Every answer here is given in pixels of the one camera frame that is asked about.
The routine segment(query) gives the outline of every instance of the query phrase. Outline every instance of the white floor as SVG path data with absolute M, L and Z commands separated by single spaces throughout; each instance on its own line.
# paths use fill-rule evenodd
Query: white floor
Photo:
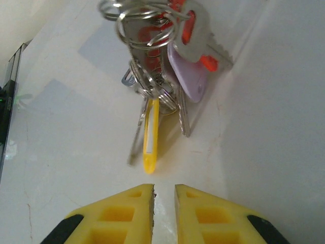
M 325 235 L 325 4 L 202 1 L 236 59 L 160 128 L 155 174 L 126 159 L 141 98 L 120 79 L 127 48 L 96 1 L 71 0 L 25 50 L 0 184 L 2 243 L 39 243 L 71 210 L 155 183 L 153 244 L 176 243 L 174 184 L 256 209 L 291 243 Z

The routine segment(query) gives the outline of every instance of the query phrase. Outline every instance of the key fob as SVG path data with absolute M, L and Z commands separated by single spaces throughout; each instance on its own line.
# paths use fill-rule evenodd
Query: key fob
M 168 44 L 168 59 L 186 95 L 193 102 L 199 102 L 207 86 L 209 71 L 201 62 L 191 63 L 183 59 L 171 43 Z

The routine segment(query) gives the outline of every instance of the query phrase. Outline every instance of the yellow plastic tag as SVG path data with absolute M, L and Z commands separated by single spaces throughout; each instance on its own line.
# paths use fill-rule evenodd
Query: yellow plastic tag
M 156 169 L 159 126 L 159 99 L 149 100 L 144 124 L 143 166 L 147 174 Z

